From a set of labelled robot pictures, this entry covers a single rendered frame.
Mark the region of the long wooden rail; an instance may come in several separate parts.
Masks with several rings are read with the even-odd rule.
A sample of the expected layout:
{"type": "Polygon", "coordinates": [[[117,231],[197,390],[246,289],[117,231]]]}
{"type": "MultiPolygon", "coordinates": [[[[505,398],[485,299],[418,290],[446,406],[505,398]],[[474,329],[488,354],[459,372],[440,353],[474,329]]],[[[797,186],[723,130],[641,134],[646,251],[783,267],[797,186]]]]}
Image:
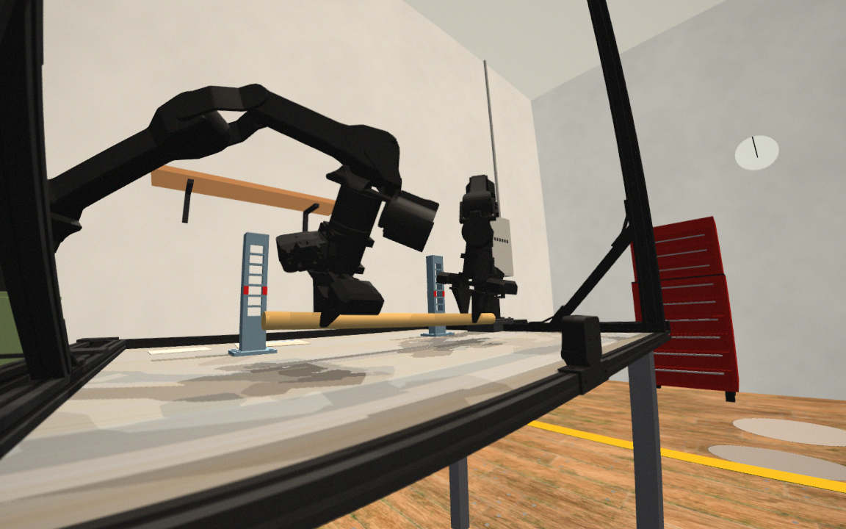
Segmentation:
{"type": "Polygon", "coordinates": [[[472,314],[379,314],[378,316],[339,315],[328,327],[320,328],[320,312],[263,312],[262,329],[344,329],[446,327],[446,325],[484,325],[496,322],[496,315],[481,314],[472,322],[472,314]]]}

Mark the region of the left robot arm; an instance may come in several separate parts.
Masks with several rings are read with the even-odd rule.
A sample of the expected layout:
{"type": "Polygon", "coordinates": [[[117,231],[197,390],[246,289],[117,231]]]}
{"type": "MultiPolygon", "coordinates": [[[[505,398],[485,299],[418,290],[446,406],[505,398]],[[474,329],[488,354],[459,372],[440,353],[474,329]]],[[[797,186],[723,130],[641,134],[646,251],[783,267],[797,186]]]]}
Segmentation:
{"type": "MultiPolygon", "coordinates": [[[[326,179],[341,184],[331,220],[370,232],[385,201],[378,221],[383,237],[422,253],[439,204],[402,190],[395,135],[369,125],[338,123],[261,84],[179,93],[156,109],[148,128],[48,179],[54,253],[68,235],[82,229],[83,209],[105,195],[174,160],[220,153],[266,127],[342,164],[326,174],[326,179]],[[226,123],[218,111],[245,114],[226,123]]],[[[325,226],[320,223],[318,231],[276,237],[278,260],[286,273],[317,269],[320,264],[323,271],[333,271],[336,242],[332,231],[326,236],[325,226]]]]}

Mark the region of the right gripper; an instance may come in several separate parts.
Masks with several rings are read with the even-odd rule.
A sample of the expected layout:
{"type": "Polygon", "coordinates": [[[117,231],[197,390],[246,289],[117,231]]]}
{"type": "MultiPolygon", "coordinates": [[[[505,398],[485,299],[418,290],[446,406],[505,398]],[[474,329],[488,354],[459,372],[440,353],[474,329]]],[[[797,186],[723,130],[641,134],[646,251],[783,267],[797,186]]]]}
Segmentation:
{"type": "Polygon", "coordinates": [[[499,294],[517,295],[518,286],[515,281],[490,278],[490,262],[494,262],[491,252],[466,250],[466,253],[462,253],[460,257],[464,259],[463,273],[440,272],[437,275],[436,283],[451,284],[449,290],[453,292],[460,314],[468,314],[470,298],[472,297],[473,323],[479,321],[485,305],[489,302],[489,299],[497,297],[498,292],[499,294]],[[474,280],[475,278],[477,280],[474,280]],[[479,287],[479,291],[469,289],[470,286],[479,287]],[[491,297],[487,295],[491,295],[491,297]]]}

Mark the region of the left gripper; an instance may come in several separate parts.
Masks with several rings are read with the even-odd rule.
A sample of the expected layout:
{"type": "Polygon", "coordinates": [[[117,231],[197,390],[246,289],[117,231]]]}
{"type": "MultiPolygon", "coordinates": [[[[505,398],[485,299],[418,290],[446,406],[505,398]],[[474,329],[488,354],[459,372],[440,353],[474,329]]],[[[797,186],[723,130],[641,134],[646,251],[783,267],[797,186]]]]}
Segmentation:
{"type": "Polygon", "coordinates": [[[352,230],[331,218],[323,223],[326,236],[333,232],[336,260],[332,272],[323,271],[322,264],[308,270],[313,278],[314,312],[320,312],[319,327],[328,327],[339,315],[379,315],[385,299],[372,282],[353,277],[365,272],[361,260],[366,247],[374,245],[372,232],[352,230]]]}

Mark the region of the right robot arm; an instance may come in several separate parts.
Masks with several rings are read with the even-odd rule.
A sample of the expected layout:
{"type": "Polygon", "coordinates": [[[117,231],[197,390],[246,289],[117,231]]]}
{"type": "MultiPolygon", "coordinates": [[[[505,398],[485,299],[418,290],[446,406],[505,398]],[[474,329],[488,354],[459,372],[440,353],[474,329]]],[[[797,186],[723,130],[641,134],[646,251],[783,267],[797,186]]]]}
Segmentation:
{"type": "MultiPolygon", "coordinates": [[[[494,230],[491,228],[490,221],[496,221],[496,217],[498,217],[498,202],[496,202],[496,185],[491,183],[489,179],[488,183],[487,179],[488,175],[469,177],[469,183],[466,185],[466,194],[463,195],[463,201],[460,201],[459,222],[463,224],[463,227],[461,227],[461,236],[466,241],[466,250],[491,252],[494,230]],[[472,185],[470,185],[471,181],[472,185]]],[[[500,269],[494,267],[494,261],[490,262],[490,278],[503,280],[504,275],[500,269]]],[[[506,295],[498,295],[501,295],[501,297],[492,297],[489,299],[482,313],[494,314],[496,315],[496,319],[503,319],[505,316],[500,317],[499,299],[506,298],[506,295]]]]}

